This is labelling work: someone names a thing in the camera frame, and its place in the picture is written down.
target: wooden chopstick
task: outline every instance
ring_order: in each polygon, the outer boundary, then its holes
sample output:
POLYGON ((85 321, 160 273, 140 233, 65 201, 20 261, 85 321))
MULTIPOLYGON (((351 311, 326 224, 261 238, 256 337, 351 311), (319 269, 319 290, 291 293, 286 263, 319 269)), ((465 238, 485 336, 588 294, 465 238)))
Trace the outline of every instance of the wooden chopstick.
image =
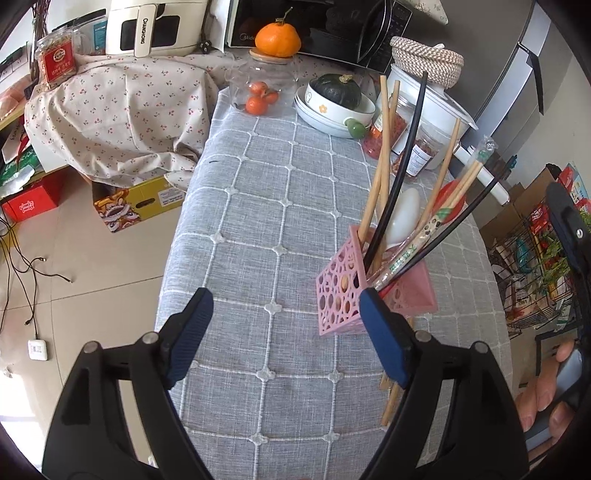
POLYGON ((394 91, 390 95, 390 128, 396 121, 396 110, 398 109, 398 97, 400 96, 400 80, 394 82, 394 91))
MULTIPOLYGON (((384 213, 388 196, 390 195, 390 107, 388 105, 388 79, 386 75, 379 76, 379 86, 382 93, 382 150, 379 153, 378 168, 380 168, 380 187, 379 187, 379 202, 378 202, 378 218, 384 213)), ((400 81, 394 82, 394 92, 396 95, 396 103, 394 103, 393 110, 396 112, 398 107, 398 94, 400 92, 400 81)), ((372 269, 377 270, 382 265, 382 257, 386 250, 385 236, 379 245, 378 251, 372 263, 372 269)))
POLYGON ((365 244, 365 239, 368 236, 369 232, 369 225, 371 224, 371 218, 374 215, 375 204, 378 201, 378 193, 381 184, 381 173, 379 169, 379 162, 378 168, 375 170, 374 180, 371 184, 371 189, 369 190, 368 201, 365 204, 365 210, 363 211, 363 216, 361 219, 361 223, 359 224, 359 229, 357 230, 357 238, 359 239, 359 246, 363 251, 363 245, 365 244))
POLYGON ((449 140, 449 145, 447 146, 447 152, 445 154, 445 158, 443 159, 443 163, 441 164, 441 169, 439 170, 439 175, 437 176, 437 181, 433 186, 433 190, 431 191, 431 196, 429 197, 429 201, 427 202, 427 206, 423 210, 423 214, 421 215, 421 219, 418 221, 418 229, 421 229, 425 226, 427 221, 431 218, 431 214, 433 213, 433 206, 437 201, 437 196, 439 195, 439 191, 441 190, 441 185, 443 185, 443 180, 445 179, 445 175, 447 173, 447 169, 449 168, 449 162, 452 160, 453 156, 453 149, 456 145, 457 135, 460 131, 461 121, 459 118, 456 118, 456 124, 453 126, 452 137, 449 140))
POLYGON ((480 173, 481 169, 482 163, 480 163, 478 160, 475 160, 472 163, 472 165, 470 165, 468 171, 466 172, 466 175, 462 178, 463 183, 462 181, 458 183, 453 193, 448 197, 449 208, 453 209, 458 204, 458 202, 466 194, 472 183, 474 183, 474 180, 476 180, 476 177, 480 173))
MULTIPOLYGON (((400 82, 397 83, 398 91, 400 91, 400 82)), ((379 86, 382 93, 382 150, 379 153, 382 179, 379 188, 379 214, 381 216, 386 207, 388 195, 390 194, 390 107, 388 105, 388 79, 386 75, 379 76, 379 86)), ((398 92, 396 92, 396 98, 396 105, 398 105, 398 92)))
MULTIPOLYGON (((407 318, 407 322, 410 325, 410 328, 414 329, 414 317, 407 318)), ((382 414, 382 427, 386 427, 392 421, 392 418, 394 416, 394 407, 396 406, 396 402, 398 401, 399 396, 400 385, 398 385, 397 383, 393 383, 392 388, 390 389, 390 395, 388 396, 388 403, 386 403, 386 408, 384 409, 384 413, 382 414)))

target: white lid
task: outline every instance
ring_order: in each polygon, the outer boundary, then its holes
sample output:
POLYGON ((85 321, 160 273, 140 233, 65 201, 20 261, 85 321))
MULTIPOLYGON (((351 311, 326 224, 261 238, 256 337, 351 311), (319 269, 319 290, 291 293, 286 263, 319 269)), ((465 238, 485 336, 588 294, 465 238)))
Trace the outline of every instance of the white lid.
MULTIPOLYGON (((406 73, 394 63, 392 64, 392 70, 395 70, 395 74, 398 77, 415 87, 418 92, 419 88, 421 87, 421 82, 416 77, 406 73)), ((425 98, 429 98, 429 100, 437 104, 453 117, 459 117, 461 120, 464 120, 468 125, 470 125, 470 127, 472 127, 474 130, 478 130, 476 122, 470 116, 470 114, 466 112, 453 98, 446 94, 440 85, 428 83, 427 90, 425 92, 425 98)))

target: pink utensil holder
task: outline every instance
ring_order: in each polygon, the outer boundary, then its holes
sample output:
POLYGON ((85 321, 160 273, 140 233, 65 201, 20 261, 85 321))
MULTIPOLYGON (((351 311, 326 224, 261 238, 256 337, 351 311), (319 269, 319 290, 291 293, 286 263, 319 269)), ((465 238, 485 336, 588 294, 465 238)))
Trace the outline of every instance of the pink utensil holder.
MULTIPOLYGON (((367 288, 368 282, 357 229, 357 225, 349 227, 349 239, 316 277, 321 335, 365 333, 359 314, 359 295, 367 288)), ((437 299, 425 262, 420 261, 399 278, 384 302, 390 310, 404 316, 436 312, 437 299)))

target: green handle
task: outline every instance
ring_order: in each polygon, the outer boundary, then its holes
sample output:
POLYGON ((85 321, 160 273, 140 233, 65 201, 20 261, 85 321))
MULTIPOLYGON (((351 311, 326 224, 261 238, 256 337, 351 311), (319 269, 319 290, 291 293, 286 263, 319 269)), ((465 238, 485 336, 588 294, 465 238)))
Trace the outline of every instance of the green handle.
POLYGON ((361 140, 365 135, 367 135, 367 129, 361 122, 358 122, 354 118, 349 118, 345 121, 345 125, 355 140, 361 140))

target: refrigerator handle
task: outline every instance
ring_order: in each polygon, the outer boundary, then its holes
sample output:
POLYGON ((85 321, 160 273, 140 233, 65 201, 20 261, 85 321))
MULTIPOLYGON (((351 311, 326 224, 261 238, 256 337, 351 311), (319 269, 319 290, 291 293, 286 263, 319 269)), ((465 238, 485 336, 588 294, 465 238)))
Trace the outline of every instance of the refrigerator handle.
POLYGON ((540 115, 544 115, 544 86, 542 85, 542 70, 540 68, 540 58, 527 48, 523 43, 517 42, 517 46, 527 53, 530 60, 530 67, 534 71, 535 89, 538 94, 538 109, 540 115))

